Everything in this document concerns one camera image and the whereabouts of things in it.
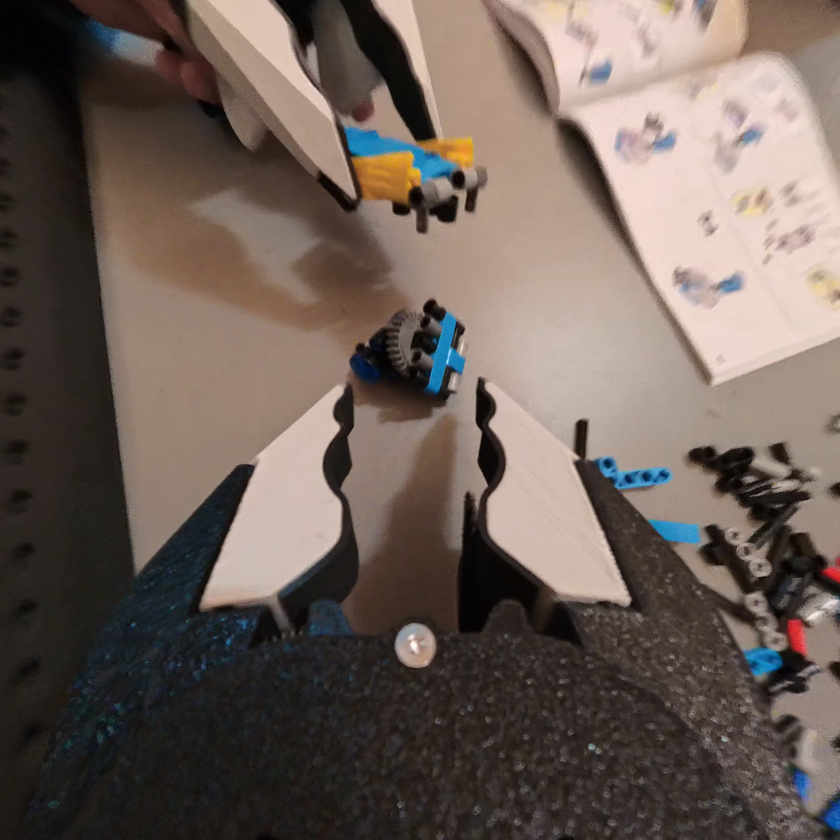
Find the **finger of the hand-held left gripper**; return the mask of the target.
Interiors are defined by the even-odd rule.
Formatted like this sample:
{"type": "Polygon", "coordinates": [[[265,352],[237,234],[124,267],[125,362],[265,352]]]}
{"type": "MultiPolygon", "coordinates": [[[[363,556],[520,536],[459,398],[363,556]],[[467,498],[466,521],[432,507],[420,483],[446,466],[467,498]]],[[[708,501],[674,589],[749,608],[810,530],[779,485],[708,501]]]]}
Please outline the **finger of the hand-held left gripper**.
{"type": "Polygon", "coordinates": [[[347,211],[360,202],[338,115],[312,78],[297,32],[271,1],[187,1],[185,28],[216,75],[231,128],[247,149],[272,134],[347,211]]]}
{"type": "Polygon", "coordinates": [[[356,43],[377,69],[392,102],[415,141],[438,137],[425,92],[405,45],[393,25],[372,1],[345,1],[356,43]]]}

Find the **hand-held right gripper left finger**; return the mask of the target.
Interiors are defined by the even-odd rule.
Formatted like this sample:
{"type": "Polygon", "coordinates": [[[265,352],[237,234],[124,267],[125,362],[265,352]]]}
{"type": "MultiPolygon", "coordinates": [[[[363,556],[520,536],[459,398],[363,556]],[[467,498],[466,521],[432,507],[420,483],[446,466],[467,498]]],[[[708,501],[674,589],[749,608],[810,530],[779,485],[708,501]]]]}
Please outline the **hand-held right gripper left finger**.
{"type": "Polygon", "coordinates": [[[200,598],[204,613],[342,603],[358,580],[343,483],[352,469],[354,395],[336,385],[263,448],[200,598]]]}

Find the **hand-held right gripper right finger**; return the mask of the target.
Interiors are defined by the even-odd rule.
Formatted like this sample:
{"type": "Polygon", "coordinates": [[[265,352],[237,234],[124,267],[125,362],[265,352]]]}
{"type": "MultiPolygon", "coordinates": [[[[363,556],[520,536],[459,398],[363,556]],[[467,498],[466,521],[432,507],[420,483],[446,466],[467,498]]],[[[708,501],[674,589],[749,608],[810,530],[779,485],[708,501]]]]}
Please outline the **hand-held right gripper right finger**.
{"type": "Polygon", "coordinates": [[[476,384],[476,425],[486,486],[465,517],[460,608],[530,608],[542,590],[555,602],[631,606],[573,450],[488,379],[476,384]]]}

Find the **blue yellow brick assembly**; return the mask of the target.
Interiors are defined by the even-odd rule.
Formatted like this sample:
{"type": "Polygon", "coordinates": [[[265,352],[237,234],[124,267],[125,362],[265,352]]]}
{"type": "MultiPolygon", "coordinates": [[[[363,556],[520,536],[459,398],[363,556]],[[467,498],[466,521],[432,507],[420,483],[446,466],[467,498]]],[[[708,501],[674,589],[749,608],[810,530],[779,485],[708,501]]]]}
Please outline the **blue yellow brick assembly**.
{"type": "Polygon", "coordinates": [[[409,142],[373,129],[343,130],[363,200],[388,202],[395,215],[414,214],[421,235],[432,218],[452,224],[460,207],[475,212],[488,173],[476,163],[470,137],[409,142]]]}

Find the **black grey gear assembly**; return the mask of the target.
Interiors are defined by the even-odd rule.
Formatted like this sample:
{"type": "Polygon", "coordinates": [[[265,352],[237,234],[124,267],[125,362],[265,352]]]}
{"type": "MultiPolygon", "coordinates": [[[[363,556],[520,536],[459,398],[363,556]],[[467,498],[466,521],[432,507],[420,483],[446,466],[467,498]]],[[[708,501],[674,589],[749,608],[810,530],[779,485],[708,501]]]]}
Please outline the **black grey gear assembly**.
{"type": "Polygon", "coordinates": [[[395,380],[424,388],[441,334],[442,326],[428,312],[399,310],[367,342],[356,344],[350,370],[369,384],[395,380]]]}

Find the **grey desk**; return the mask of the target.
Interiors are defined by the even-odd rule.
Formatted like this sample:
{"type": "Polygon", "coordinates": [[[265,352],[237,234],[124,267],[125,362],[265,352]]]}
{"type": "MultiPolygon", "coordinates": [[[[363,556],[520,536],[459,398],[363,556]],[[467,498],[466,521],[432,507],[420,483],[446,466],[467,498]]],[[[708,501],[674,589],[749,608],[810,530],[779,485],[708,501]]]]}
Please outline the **grey desk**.
{"type": "Polygon", "coordinates": [[[429,298],[466,325],[465,394],[433,407],[353,383],[357,630],[456,625],[463,502],[484,486],[477,376],[568,445],[587,418],[593,455],[671,469],[630,496],[646,518],[741,525],[686,454],[786,443],[821,471],[794,526],[834,560],[838,343],[709,386],[586,148],[482,3],[415,8],[444,128],[473,136],[490,175],[475,214],[427,235],[381,204],[345,213],[276,143],[242,150],[155,72],[151,43],[92,51],[82,107],[134,569],[348,377],[357,342],[429,298]]]}

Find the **person's left hand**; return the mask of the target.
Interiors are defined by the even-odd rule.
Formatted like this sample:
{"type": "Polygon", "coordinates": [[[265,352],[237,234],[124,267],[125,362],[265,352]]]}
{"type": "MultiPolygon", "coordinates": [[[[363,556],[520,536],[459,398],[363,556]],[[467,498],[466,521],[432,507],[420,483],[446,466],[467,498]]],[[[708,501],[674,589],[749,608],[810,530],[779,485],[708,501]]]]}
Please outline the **person's left hand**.
{"type": "Polygon", "coordinates": [[[194,46],[186,26],[168,1],[70,1],[98,23],[159,45],[156,66],[163,78],[193,99],[218,103],[215,71],[194,46]]]}

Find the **pile of loose small bricks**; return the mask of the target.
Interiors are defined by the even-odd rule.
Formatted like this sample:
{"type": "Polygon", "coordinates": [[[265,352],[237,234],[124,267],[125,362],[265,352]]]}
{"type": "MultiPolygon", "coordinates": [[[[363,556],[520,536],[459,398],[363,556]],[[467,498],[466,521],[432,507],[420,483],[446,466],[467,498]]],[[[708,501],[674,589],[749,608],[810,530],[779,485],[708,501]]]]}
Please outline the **pile of loose small bricks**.
{"type": "Polygon", "coordinates": [[[838,620],[838,560],[828,562],[809,533],[791,520],[812,499],[816,473],[793,464],[786,444],[761,458],[751,447],[693,448],[688,461],[717,476],[715,490],[731,497],[757,523],[747,534],[712,523],[704,529],[649,520],[668,543],[696,545],[710,565],[725,568],[740,591],[735,601],[707,588],[725,613],[751,626],[757,646],[744,657],[759,694],[769,702],[806,693],[822,668],[811,657],[807,630],[838,620]]]}

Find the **open instruction booklet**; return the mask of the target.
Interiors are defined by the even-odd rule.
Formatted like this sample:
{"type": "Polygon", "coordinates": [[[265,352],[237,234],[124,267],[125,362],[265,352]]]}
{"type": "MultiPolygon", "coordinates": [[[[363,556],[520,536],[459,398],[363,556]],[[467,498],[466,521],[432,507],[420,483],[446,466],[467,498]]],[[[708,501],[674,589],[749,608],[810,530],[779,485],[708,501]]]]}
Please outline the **open instruction booklet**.
{"type": "Polygon", "coordinates": [[[838,172],[745,2],[491,1],[712,385],[838,338],[838,172]]]}

